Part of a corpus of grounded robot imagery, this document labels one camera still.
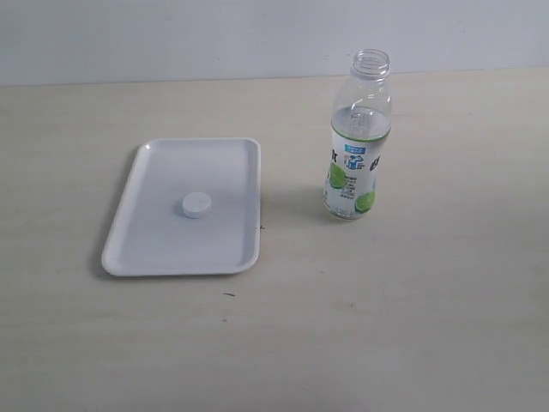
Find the white bottle cap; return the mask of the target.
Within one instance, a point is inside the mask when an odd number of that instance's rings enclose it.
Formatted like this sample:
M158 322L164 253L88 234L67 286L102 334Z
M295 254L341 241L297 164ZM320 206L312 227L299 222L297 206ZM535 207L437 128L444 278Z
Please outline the white bottle cap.
M190 219L203 218L211 208L211 197L205 192L191 192L181 202L183 214Z

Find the clear plastic drink bottle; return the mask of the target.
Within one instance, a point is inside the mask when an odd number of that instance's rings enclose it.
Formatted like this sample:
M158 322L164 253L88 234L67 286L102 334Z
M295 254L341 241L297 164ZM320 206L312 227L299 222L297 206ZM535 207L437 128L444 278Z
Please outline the clear plastic drink bottle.
M377 168L391 131L389 67L387 53L358 51L350 76L335 97L323 203L330 214L344 220L358 220L376 199Z

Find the white rectangular plastic tray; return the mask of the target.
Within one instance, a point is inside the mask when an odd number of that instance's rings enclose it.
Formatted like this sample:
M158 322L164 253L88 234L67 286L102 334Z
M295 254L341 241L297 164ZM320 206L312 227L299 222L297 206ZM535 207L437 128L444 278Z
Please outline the white rectangular plastic tray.
M156 139L136 152L101 256L112 276L232 275L260 251L261 149Z

